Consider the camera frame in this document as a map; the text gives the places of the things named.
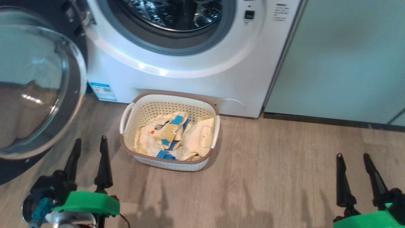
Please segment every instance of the perforated basket wall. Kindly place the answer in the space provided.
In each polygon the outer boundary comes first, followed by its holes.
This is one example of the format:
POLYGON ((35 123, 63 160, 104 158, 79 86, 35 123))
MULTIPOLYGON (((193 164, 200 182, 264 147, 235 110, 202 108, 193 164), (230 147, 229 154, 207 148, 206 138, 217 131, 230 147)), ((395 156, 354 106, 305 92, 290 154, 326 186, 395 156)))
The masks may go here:
POLYGON ((135 158, 142 163, 179 171, 197 171, 202 169, 213 153, 220 128, 220 117, 216 107, 208 100, 189 94, 165 92, 162 94, 142 94, 125 109, 120 123, 123 144, 135 158), (146 125, 158 115, 168 115, 177 111, 187 112, 192 123, 197 117, 215 118, 214 138, 210 152, 197 161, 174 161, 139 154, 134 149, 135 134, 140 126, 146 125))

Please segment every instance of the black baseboard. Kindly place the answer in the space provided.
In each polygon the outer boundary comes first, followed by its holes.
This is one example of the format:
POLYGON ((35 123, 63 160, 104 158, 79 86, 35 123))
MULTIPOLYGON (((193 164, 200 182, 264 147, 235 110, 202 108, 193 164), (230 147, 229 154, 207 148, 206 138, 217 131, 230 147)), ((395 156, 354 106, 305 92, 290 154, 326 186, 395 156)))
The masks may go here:
POLYGON ((385 130, 385 131, 405 132, 404 126, 396 126, 396 125, 388 125, 388 124, 380 124, 380 123, 367 123, 367 122, 352 121, 352 120, 337 120, 337 119, 312 117, 312 116, 297 116, 297 115, 280 114, 280 113, 273 113, 273 112, 265 112, 264 118, 275 119, 275 120, 307 122, 307 123, 320 123, 320 124, 345 126, 345 127, 372 128, 372 129, 385 130))

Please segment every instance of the door hinge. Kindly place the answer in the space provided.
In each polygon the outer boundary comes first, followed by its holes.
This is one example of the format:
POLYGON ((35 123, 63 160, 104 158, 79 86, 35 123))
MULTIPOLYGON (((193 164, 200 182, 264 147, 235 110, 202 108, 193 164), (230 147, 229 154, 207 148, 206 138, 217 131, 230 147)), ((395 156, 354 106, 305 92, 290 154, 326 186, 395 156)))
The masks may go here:
POLYGON ((72 0, 72 5, 80 14, 81 24, 86 27, 90 24, 97 24, 87 0, 72 0))

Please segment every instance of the black cable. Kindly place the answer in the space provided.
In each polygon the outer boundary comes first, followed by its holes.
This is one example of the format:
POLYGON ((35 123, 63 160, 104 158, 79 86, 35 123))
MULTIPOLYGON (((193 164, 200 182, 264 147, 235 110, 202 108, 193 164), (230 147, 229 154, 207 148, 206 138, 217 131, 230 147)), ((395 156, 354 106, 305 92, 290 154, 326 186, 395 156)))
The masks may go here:
POLYGON ((131 228, 131 225, 129 224, 128 219, 126 219, 125 216, 123 216, 122 214, 120 214, 120 216, 127 222, 128 228, 131 228))

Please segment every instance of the laundry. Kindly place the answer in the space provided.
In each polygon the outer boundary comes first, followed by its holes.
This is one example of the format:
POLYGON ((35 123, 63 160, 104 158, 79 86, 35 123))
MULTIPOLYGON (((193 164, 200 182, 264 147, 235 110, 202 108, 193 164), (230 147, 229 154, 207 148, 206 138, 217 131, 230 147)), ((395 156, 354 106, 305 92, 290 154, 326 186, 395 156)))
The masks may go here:
POLYGON ((135 150, 163 159, 198 160, 210 150, 215 124, 214 118, 198 120, 193 125, 186 112, 159 115, 138 128, 135 150))

